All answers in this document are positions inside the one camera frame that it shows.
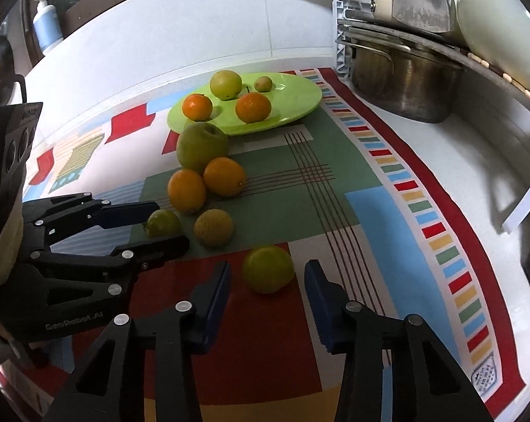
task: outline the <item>oval plate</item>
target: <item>oval plate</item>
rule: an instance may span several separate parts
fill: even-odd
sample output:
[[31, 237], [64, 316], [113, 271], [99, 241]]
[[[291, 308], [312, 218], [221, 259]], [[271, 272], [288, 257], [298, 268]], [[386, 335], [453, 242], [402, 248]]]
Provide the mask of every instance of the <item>oval plate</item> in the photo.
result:
[[[273, 88], [264, 95], [271, 102], [271, 112], [265, 120], [255, 123], [243, 123], [236, 116], [236, 100], [221, 101], [210, 92], [210, 85], [199, 87], [193, 93], [202, 93], [212, 100], [214, 106], [212, 115], [207, 122], [211, 122], [229, 136], [244, 135], [246, 133], [262, 132], [270, 128], [294, 122], [317, 108], [322, 99], [322, 90], [312, 81], [301, 76], [286, 73], [248, 73], [241, 75], [244, 92], [255, 91], [253, 83], [261, 76], [268, 76], [273, 81]], [[176, 133], [181, 133], [185, 126], [193, 121], [183, 115], [181, 107], [183, 100], [179, 100], [167, 115], [167, 125]]]

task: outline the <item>apple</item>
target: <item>apple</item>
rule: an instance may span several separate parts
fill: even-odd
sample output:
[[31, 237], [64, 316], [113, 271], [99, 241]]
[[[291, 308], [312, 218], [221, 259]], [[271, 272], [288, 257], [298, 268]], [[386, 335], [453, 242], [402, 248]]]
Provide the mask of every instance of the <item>apple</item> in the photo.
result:
[[207, 164], [228, 155], [228, 137], [217, 126], [195, 122], [187, 126], [177, 140], [177, 159], [183, 168], [204, 172]]

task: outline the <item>white tile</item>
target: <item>white tile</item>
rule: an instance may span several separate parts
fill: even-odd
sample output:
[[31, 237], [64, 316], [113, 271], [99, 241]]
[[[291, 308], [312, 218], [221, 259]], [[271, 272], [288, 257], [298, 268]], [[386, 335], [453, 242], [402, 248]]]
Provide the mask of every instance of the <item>white tile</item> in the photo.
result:
[[331, 47], [333, 0], [267, 0], [273, 49]]

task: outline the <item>tablecloth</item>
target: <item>tablecloth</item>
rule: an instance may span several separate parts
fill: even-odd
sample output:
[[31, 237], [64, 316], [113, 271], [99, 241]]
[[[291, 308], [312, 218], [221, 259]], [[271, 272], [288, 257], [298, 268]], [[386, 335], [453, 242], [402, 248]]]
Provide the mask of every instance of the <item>tablecloth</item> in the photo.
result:
[[[303, 286], [304, 265], [319, 259], [331, 281], [377, 313], [422, 315], [461, 363], [493, 416], [524, 383], [505, 302], [478, 237], [424, 163], [329, 69], [292, 72], [321, 89], [320, 106], [292, 125], [230, 138], [230, 156], [246, 170], [238, 198], [211, 197], [236, 225], [219, 251], [197, 243], [196, 217], [181, 216], [191, 249], [179, 262], [142, 273], [130, 313], [154, 314], [185, 297], [213, 262], [232, 265], [232, 293], [215, 346], [193, 357], [205, 421], [333, 420], [344, 357], [320, 344]], [[190, 90], [117, 114], [103, 114], [41, 153], [24, 200], [85, 192], [114, 204], [155, 200], [170, 208], [167, 181], [180, 168], [168, 109]], [[145, 237], [141, 225], [90, 229], [57, 252], [108, 254]], [[296, 278], [274, 295], [257, 295], [241, 277], [251, 249], [288, 251]], [[75, 360], [100, 333], [52, 342], [50, 365], [1, 369], [39, 414]], [[146, 417], [154, 420], [153, 354], [146, 357]], [[391, 370], [384, 354], [384, 414], [391, 417]]]

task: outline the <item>colorful striped border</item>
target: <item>colorful striped border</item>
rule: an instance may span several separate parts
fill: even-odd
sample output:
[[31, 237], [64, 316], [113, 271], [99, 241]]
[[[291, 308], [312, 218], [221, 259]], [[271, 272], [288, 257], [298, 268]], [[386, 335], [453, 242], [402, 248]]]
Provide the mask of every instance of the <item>colorful striped border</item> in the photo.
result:
[[[391, 128], [339, 81], [332, 70], [301, 70], [300, 74], [320, 86], [324, 108], [357, 138], [365, 149], [363, 153], [371, 156], [415, 218], [446, 278], [473, 369], [483, 366], [490, 357], [501, 363], [503, 382], [499, 387], [495, 385], [492, 395], [489, 390], [494, 386], [486, 389], [488, 409], [497, 416], [520, 392], [524, 383], [519, 374], [505, 302], [474, 231], [433, 173]], [[453, 220], [446, 217], [445, 211], [454, 211]], [[462, 231], [466, 231], [464, 236], [461, 236]], [[488, 307], [491, 319], [486, 317], [484, 305]], [[500, 354], [494, 353], [495, 342]]]

